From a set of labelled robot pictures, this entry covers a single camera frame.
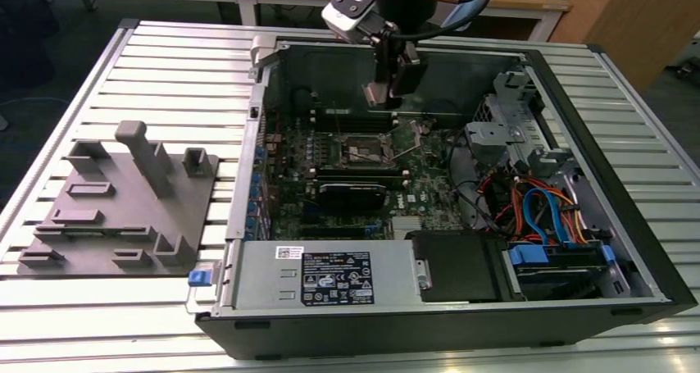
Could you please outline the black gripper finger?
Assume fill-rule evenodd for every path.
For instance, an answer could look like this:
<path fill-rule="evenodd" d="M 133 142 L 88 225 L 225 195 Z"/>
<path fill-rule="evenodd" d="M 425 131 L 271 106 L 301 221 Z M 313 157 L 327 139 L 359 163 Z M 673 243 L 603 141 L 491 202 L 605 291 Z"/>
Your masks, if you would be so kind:
<path fill-rule="evenodd" d="M 393 45 L 391 40 L 375 44 L 375 83 L 389 84 L 392 78 Z"/>
<path fill-rule="evenodd" d="M 413 94 L 425 73 L 416 45 L 407 44 L 403 52 L 393 58 L 389 68 L 385 107 L 400 107 L 404 96 Z"/>

